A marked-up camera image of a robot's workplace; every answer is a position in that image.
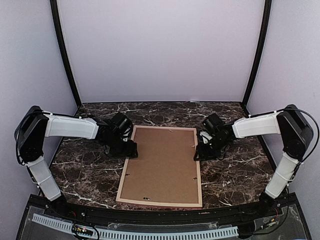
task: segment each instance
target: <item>cardboard panel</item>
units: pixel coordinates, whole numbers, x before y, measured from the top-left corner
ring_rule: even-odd
[[[117,202],[162,207],[202,207],[197,130],[135,126],[138,158],[126,159]]]

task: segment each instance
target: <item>black vertical post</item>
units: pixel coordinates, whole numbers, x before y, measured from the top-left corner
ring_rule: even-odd
[[[260,35],[258,40],[258,45],[256,47],[256,52],[254,56],[254,61],[249,77],[248,84],[246,86],[245,94],[242,100],[242,104],[246,107],[252,92],[252,89],[255,84],[262,52],[265,45],[266,35],[267,35],[267,29],[268,29],[268,23],[269,23],[269,17],[271,12],[271,3],[272,0],[265,0],[264,2],[264,11],[263,11],[263,17],[262,17],[262,23],[261,23],[261,29],[260,29]]]
[[[80,96],[79,96],[79,93],[77,90],[74,76],[71,71],[71,66],[70,66],[70,62],[69,62],[69,58],[68,58],[68,54],[67,54],[65,40],[64,40],[64,36],[63,36],[62,28],[61,28],[57,0],[50,0],[50,4],[51,4],[51,12],[52,12],[52,18],[53,18],[53,23],[54,23],[54,28],[55,28],[56,39],[58,41],[65,73],[68,78],[75,103],[78,107],[80,107],[82,103],[81,103],[81,99],[80,99]]]

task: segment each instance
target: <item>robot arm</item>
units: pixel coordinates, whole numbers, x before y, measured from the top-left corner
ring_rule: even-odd
[[[225,124],[216,114],[208,116],[203,125],[210,138],[200,141],[196,147],[195,161],[214,160],[220,150],[235,139],[249,136],[280,134],[283,141],[283,155],[260,196],[260,201],[271,205],[297,170],[313,138],[313,130],[295,105],[288,105],[283,111],[241,118]]]
[[[127,140],[132,122],[122,113],[112,119],[71,117],[44,112],[38,106],[30,108],[14,132],[16,153],[20,164],[27,169],[45,197],[54,201],[62,193],[44,159],[45,137],[75,137],[97,140],[108,147],[108,156],[138,156],[137,144]]]

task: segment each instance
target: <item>marble tabletop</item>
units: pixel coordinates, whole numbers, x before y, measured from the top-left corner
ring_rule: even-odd
[[[245,116],[236,102],[87,103],[79,108],[77,115],[106,119],[117,112],[126,114],[134,125],[197,130],[203,129],[201,122],[212,113],[225,122]],[[110,159],[103,151],[94,140],[63,140],[50,169],[68,202],[122,210],[175,210],[116,202],[125,159]],[[204,209],[258,201],[273,174],[256,137],[235,140],[224,160],[202,161],[200,170]]]

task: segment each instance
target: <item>white wall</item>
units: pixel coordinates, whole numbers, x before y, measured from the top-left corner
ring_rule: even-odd
[[[252,114],[287,104],[311,113],[320,123],[320,1],[273,1],[265,47],[249,100]],[[265,137],[280,159],[279,136]],[[290,190],[296,192],[313,239],[320,236],[320,147],[303,165]]]
[[[13,240],[31,193],[38,193],[15,157],[14,130],[32,105],[74,114],[50,1],[0,2],[0,239]],[[59,138],[45,141],[49,163]]]
[[[264,0],[59,0],[83,102],[242,101]]]

